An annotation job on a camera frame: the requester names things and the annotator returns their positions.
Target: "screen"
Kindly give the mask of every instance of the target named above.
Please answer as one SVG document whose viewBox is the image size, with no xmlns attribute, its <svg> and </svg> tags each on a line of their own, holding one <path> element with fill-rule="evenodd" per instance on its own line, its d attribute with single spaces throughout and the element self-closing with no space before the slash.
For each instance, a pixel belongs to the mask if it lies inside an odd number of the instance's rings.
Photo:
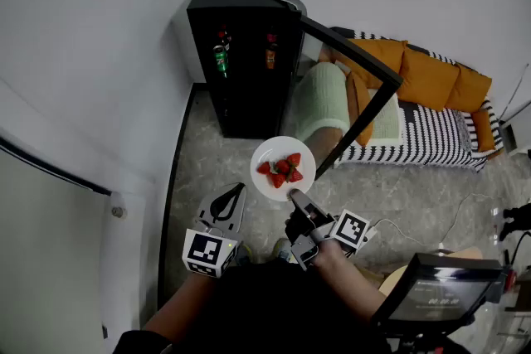
<svg viewBox="0 0 531 354">
<path fill-rule="evenodd" d="M 477 301 L 488 284 L 452 279 L 417 280 L 390 319 L 457 320 Z"/>
</svg>

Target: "sofa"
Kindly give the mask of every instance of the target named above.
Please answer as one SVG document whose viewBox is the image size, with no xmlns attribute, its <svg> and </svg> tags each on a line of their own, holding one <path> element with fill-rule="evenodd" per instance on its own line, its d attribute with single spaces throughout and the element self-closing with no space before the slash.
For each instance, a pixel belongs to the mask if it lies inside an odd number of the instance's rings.
<svg viewBox="0 0 531 354">
<path fill-rule="evenodd" d="M 358 43 L 357 40 L 392 41 L 372 33 L 342 27 L 332 29 L 355 43 Z M 462 167 L 479 172 L 504 147 L 498 119 L 486 96 L 491 80 L 447 56 L 411 45 L 407 41 L 394 42 L 396 43 L 385 45 L 384 50 L 387 46 L 400 49 L 399 43 L 402 43 L 402 56 L 400 51 L 389 57 L 382 50 L 373 52 L 370 50 L 371 43 L 365 43 L 361 47 L 404 77 L 404 83 L 395 94 L 402 126 L 402 141 L 371 145 L 371 124 L 363 130 L 369 136 L 360 134 L 336 159 L 335 166 L 345 162 L 414 164 Z M 358 88 L 376 83 L 371 80 L 374 78 L 372 75 L 362 74 L 367 71 L 352 72 L 351 68 L 358 65 L 353 63 L 350 68 L 345 66 L 341 62 L 344 61 L 341 55 L 335 53 L 324 47 L 319 62 L 329 61 L 339 65 L 345 73 L 348 114 L 352 124 L 363 110 L 363 106 L 357 104 L 360 100 Z M 351 110 L 351 104 L 355 104 L 353 109 L 356 110 Z M 325 153 L 335 146 L 343 134 L 337 128 L 322 128 L 315 131 L 306 143 L 312 151 Z"/>
</svg>

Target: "person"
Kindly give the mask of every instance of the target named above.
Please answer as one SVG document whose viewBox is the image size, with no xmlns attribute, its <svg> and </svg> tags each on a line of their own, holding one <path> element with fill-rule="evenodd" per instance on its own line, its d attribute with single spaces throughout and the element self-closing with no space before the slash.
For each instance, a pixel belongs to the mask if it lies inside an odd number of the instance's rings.
<svg viewBox="0 0 531 354">
<path fill-rule="evenodd" d="M 499 240 L 502 242 L 515 230 L 531 230 L 531 204 L 521 206 L 520 208 L 504 210 L 504 218 L 511 218 L 513 220 L 504 224 L 504 227 L 499 234 Z"/>
<path fill-rule="evenodd" d="M 307 272 L 290 264 L 287 239 L 277 242 L 274 253 L 269 263 L 230 267 L 220 279 L 190 274 L 144 330 L 122 335 L 114 354 L 391 352 L 368 326 L 385 296 L 336 240 L 319 245 Z M 446 338 L 442 343 L 445 354 L 468 352 Z"/>
</svg>

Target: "white plate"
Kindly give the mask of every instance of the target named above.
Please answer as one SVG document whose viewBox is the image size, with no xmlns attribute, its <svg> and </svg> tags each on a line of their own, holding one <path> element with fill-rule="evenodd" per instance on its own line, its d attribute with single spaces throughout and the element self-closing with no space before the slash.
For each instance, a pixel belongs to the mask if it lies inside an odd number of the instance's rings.
<svg viewBox="0 0 531 354">
<path fill-rule="evenodd" d="M 277 162 L 286 159 L 292 153 L 300 153 L 300 165 L 297 170 L 303 179 L 294 183 L 284 183 L 276 189 L 268 176 L 260 174 L 256 169 L 265 161 Z M 287 136 L 278 136 L 266 140 L 256 148 L 251 158 L 251 179 L 256 188 L 274 201 L 289 201 L 288 194 L 292 189 L 299 189 L 306 193 L 315 180 L 315 159 L 308 147 L 297 140 Z"/>
</svg>

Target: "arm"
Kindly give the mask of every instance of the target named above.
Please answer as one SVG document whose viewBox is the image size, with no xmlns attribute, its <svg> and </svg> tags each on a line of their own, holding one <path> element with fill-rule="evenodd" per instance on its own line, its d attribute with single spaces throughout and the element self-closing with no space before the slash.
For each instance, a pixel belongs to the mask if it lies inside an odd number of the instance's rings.
<svg viewBox="0 0 531 354">
<path fill-rule="evenodd" d="M 179 290 L 149 320 L 144 330 L 162 335 L 173 343 L 182 341 L 210 300 L 216 282 L 202 274 L 190 274 Z"/>
<path fill-rule="evenodd" d="M 385 296 L 343 255 L 336 240 L 321 242 L 314 266 L 330 288 L 364 322 L 370 321 L 385 300 Z"/>
</svg>

